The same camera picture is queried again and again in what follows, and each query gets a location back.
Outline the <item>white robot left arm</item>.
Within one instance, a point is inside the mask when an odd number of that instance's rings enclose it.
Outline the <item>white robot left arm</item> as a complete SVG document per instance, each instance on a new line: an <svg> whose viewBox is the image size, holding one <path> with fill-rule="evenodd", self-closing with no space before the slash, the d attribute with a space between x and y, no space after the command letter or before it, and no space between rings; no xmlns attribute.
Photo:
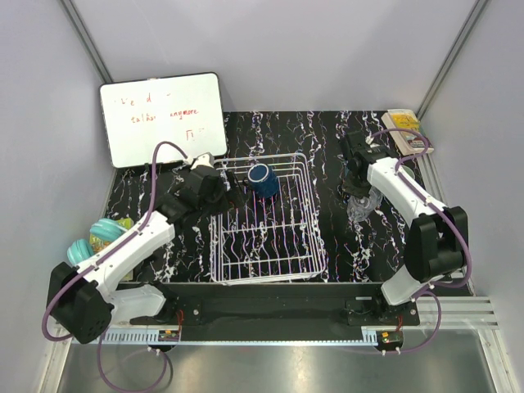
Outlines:
<svg viewBox="0 0 524 393"><path fill-rule="evenodd" d="M170 323L177 295L160 282L120 290L122 278L200 219L244 206L246 198L229 170L207 165L191 169L172 193L155 201L130 230L75 267L60 263L51 272L46 317L53 317L76 341L88 344L111 325L150 317Z"/></svg>

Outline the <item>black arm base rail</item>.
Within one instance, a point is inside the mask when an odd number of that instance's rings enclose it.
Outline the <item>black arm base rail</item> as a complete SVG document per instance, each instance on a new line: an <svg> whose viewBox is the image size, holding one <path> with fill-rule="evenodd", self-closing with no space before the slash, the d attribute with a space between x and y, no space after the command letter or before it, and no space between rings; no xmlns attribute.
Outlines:
<svg viewBox="0 0 524 393"><path fill-rule="evenodd" d="M362 341L362 328L420 324L415 304L389 307L376 283L170 283L185 345Z"/></svg>

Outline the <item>pale green cup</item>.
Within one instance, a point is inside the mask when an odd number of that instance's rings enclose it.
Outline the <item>pale green cup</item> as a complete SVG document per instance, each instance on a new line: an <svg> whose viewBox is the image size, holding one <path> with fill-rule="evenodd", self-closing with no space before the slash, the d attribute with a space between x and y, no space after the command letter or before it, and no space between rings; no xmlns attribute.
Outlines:
<svg viewBox="0 0 524 393"><path fill-rule="evenodd" d="M410 178L415 179L414 172L407 165L402 165L401 168Z"/></svg>

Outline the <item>dark blue ceramic mug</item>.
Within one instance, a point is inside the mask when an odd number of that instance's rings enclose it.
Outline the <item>dark blue ceramic mug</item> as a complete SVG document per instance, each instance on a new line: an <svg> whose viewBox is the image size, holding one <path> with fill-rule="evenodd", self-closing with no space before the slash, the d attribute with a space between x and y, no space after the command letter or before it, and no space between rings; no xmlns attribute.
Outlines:
<svg viewBox="0 0 524 393"><path fill-rule="evenodd" d="M246 183L258 198L271 198L279 191L279 181L273 170L266 164L252 165L246 175Z"/></svg>

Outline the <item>white wire dish rack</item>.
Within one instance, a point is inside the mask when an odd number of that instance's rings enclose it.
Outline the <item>white wire dish rack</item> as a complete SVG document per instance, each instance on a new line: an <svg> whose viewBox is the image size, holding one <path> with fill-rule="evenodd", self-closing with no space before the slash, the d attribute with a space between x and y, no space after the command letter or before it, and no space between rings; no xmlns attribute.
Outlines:
<svg viewBox="0 0 524 393"><path fill-rule="evenodd" d="M248 172L257 164L267 165L278 181L276 194L268 199L247 185ZM285 282L326 271L318 197L303 153L221 159L215 168L241 181L246 202L210 220L212 282Z"/></svg>

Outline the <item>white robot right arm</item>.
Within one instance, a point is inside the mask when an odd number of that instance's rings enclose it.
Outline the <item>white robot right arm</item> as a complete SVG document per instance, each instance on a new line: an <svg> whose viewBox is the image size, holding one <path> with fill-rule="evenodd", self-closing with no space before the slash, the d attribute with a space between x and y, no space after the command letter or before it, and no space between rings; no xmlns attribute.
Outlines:
<svg viewBox="0 0 524 393"><path fill-rule="evenodd" d="M438 201L407 175L403 160L391 149L368 142L361 132L347 133L339 143L346 160L341 190L350 198L349 220L365 220L387 199L409 227L403 264L381 285L380 299L372 303L374 319L393 323L401 314L400 306L428 288L467 285L472 256L465 210Z"/></svg>

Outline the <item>clear glass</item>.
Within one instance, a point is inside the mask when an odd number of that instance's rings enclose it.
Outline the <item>clear glass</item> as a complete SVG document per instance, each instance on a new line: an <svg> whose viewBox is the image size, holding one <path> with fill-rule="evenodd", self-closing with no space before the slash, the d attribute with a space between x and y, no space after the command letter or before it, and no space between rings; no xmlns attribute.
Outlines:
<svg viewBox="0 0 524 393"><path fill-rule="evenodd" d="M383 194L372 187L367 196L352 196L350 204L357 211L372 211L378 208L383 199Z"/></svg>
<svg viewBox="0 0 524 393"><path fill-rule="evenodd" d="M348 220L352 223L365 221L374 210L373 206L359 205L350 201L347 206Z"/></svg>

